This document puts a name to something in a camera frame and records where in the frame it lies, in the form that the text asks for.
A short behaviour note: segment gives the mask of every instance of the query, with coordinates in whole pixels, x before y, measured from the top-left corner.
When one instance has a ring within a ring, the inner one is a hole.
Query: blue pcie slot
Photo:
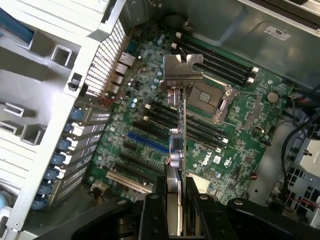
[[[139,134],[136,134],[134,132],[128,132],[127,136],[130,138],[130,139],[134,139],[136,140],[137,142],[139,143],[142,143],[144,145],[147,145],[148,147],[151,147],[151,148],[154,148],[162,153],[165,153],[165,154],[168,154],[169,153],[169,149],[155,141],[152,141],[150,139],[147,139]]]

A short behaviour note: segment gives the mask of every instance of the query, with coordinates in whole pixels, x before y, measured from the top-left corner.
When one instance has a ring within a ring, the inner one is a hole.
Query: screw
[[[201,196],[200,196],[200,199],[202,199],[202,200],[207,200],[207,199],[208,199],[208,196],[207,196],[207,195],[201,195]]]
[[[234,200],[234,204],[235,204],[235,205],[238,205],[238,206],[241,206],[241,205],[243,205],[244,203],[243,203],[242,201],[240,201],[240,200]]]
[[[153,194],[150,198],[151,198],[151,199],[157,199],[158,197],[159,197],[158,194]]]
[[[125,203],[126,203],[126,200],[120,200],[117,202],[118,205],[125,204]]]

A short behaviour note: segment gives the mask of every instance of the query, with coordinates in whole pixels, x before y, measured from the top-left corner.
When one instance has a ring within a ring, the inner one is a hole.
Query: green circuit board
[[[161,175],[168,154],[128,137],[128,133],[138,134],[164,148],[168,147],[168,140],[141,128],[138,129],[133,126],[133,123],[144,121],[146,104],[152,106],[152,102],[157,102],[164,106],[168,105],[166,93],[161,92],[159,82],[163,79],[163,56],[172,54],[170,49],[174,35],[174,32],[159,30],[154,25],[149,25],[140,34],[134,35],[128,44],[126,51],[137,57],[137,60],[125,74],[116,101],[112,106],[112,117],[87,171],[85,178],[87,183],[93,184],[95,180],[102,181],[109,186],[113,194],[127,197],[132,201],[139,191],[108,179],[106,175],[109,171],[117,172],[150,190],[154,188],[154,178]],[[233,61],[248,67],[253,66],[245,60],[200,40],[190,36],[184,37]],[[214,75],[205,71],[203,73],[208,76],[203,78],[205,83],[215,87],[220,86],[211,80]],[[138,87],[128,86],[130,82],[138,83]],[[207,181],[209,184],[206,186],[206,192],[217,196],[223,204],[232,198],[246,194],[251,181],[250,176],[256,171],[285,108],[286,97],[280,97],[276,103],[270,104],[267,101],[267,94],[274,91],[279,96],[288,96],[292,90],[291,85],[262,68],[259,69],[254,83],[250,85],[239,86],[231,82],[228,84],[232,86],[236,97],[228,106],[223,123],[214,123],[211,115],[191,105],[187,106],[188,113],[197,115],[194,119],[203,123],[204,129],[210,126],[221,131],[228,140],[225,148],[220,150],[192,139],[187,141],[187,173]],[[249,127],[245,129],[248,118],[257,111],[256,106],[258,106],[258,112]],[[156,124],[154,129],[165,135],[168,134],[166,126]],[[124,143],[136,147],[128,149],[124,147]],[[153,166],[153,169],[124,159],[120,157],[121,153],[144,161],[149,166]],[[126,166],[127,170],[122,170],[121,167],[118,167],[119,165]]]

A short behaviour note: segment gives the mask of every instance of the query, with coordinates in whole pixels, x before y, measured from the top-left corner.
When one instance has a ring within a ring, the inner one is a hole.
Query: cpu socket
[[[224,122],[228,113],[228,106],[232,103],[237,92],[224,82],[216,79],[213,81],[218,83],[219,87],[203,81],[196,81],[188,91],[186,103],[212,115],[215,121]]]

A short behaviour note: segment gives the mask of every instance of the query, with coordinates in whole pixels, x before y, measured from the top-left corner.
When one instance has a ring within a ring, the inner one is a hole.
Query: metal bracket
[[[202,54],[189,54],[186,56],[186,62],[181,63],[181,55],[165,55],[164,80],[161,82],[163,91],[171,88],[182,88],[189,86],[192,82],[202,80],[203,73],[192,70],[192,65],[202,63],[204,57]]]

